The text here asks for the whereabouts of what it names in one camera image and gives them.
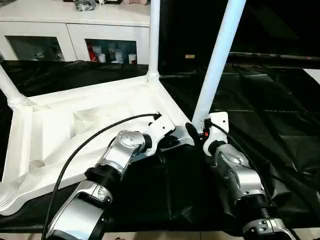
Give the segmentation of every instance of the white cabinet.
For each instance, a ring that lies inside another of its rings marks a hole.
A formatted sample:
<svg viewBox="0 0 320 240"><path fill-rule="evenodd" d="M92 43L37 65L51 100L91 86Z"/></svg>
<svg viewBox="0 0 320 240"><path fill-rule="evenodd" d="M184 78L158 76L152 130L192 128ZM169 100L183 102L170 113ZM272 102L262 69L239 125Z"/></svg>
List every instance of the white cabinet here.
<svg viewBox="0 0 320 240"><path fill-rule="evenodd" d="M138 64L149 62L149 27L72 24L67 28L78 60L90 61L88 44L100 48L107 62L112 53L120 51L124 63L129 63L129 54L136 54Z"/></svg>
<svg viewBox="0 0 320 240"><path fill-rule="evenodd" d="M5 60L77 60L65 23L2 21L0 52Z"/></svg>
<svg viewBox="0 0 320 240"><path fill-rule="evenodd" d="M78 12L73 2L16 0L0 8L0 53L5 60L90 61L91 44L107 63L117 51L124 64L129 54L148 64L149 26L150 4L97 4Z"/></svg>

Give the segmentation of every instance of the wire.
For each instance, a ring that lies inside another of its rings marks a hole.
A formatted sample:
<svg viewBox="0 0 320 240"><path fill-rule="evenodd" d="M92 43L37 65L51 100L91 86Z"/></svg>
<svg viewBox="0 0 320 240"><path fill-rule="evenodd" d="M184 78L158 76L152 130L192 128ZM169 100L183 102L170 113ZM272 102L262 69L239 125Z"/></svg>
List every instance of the wire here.
<svg viewBox="0 0 320 240"><path fill-rule="evenodd" d="M159 113L149 113L149 114L140 114L140 115L136 115L136 116L131 116L131 117L128 117L126 119L123 119L121 121L118 121L116 123L113 123L109 126L106 126L105 128L101 129L100 131L96 132L94 135L92 135L91 137L89 137L85 142L83 142L72 154L71 156L68 158L68 160L65 162L65 164L63 165L62 167L62 170L59 174L59 177L58 179L56 180L56 183L54 185L54 188L53 188L53 191L52 191L52 195L51 195L51 199L50 199L50 203L49 203L49 206L48 206L48 210L47 210L47 213L46 213L46 217L45 217L45 221L44 221L44 226L43 226L43 230L42 230L42 236L41 236L41 240L45 240L46 239L46 235L47 235L47 231L48 231L48 225L49 225L49 217L51 215L51 209L52 209L52 206L53 206L53 203L54 203L54 200L55 200L55 197L56 197L56 194L57 194L57 191L58 191L58 188L59 188L59 185L60 185L60 182L62 180L62 177L63 175L65 174L65 171L68 167L68 165L70 164L71 160L75 157L75 155L85 146L87 145L91 140L93 140L95 137L99 136L100 134L102 134L103 132L119 125L119 124L122 124L124 122L127 122L127 121L130 121L130 120L133 120L133 119L137 119L137 118L142 118L142 117L155 117L155 118L158 118L160 116Z"/></svg>
<svg viewBox="0 0 320 240"><path fill-rule="evenodd" d="M109 142L108 146L106 147L107 149L111 146L111 144L114 142L114 140L116 139L117 136L115 136L114 138L112 138L112 140Z"/></svg>
<svg viewBox="0 0 320 240"><path fill-rule="evenodd" d="M294 238L296 240L301 240L301 238L298 236L298 234L296 233L295 230L293 230L292 228L288 228L289 232L294 236Z"/></svg>

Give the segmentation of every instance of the bottle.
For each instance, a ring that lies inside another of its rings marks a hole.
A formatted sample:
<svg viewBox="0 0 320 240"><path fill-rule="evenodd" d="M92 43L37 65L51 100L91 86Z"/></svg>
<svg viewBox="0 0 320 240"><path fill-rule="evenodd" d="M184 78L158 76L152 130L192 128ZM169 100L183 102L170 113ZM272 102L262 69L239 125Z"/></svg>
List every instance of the bottle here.
<svg viewBox="0 0 320 240"><path fill-rule="evenodd" d="M88 43L87 47L88 47L88 52L89 52L89 57L90 57L91 62L98 62L97 56L96 56L94 50L92 49L91 43Z"/></svg>

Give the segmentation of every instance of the black plastic sheet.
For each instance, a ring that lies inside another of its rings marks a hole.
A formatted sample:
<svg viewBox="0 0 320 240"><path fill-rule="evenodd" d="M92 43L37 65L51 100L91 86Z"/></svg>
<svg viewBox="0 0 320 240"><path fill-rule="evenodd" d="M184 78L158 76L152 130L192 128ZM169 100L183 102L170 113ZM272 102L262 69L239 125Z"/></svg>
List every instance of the black plastic sheet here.
<svg viewBox="0 0 320 240"><path fill-rule="evenodd" d="M143 65L91 62L2 64L18 89L35 96L146 74ZM205 70L162 74L161 83L189 119ZM261 168L287 227L319 227L320 86L302 69L226 67L212 112L227 111L230 134ZM3 168L12 111L0 97L0 168ZM184 145L132 164L112 208L109 232L176 230L237 233L224 213L217 182L197 148ZM274 179L279 177L286 184ZM61 189L57 211L75 185ZM28 201L11 216L0 216L0 232L40 232L50 194Z"/></svg>

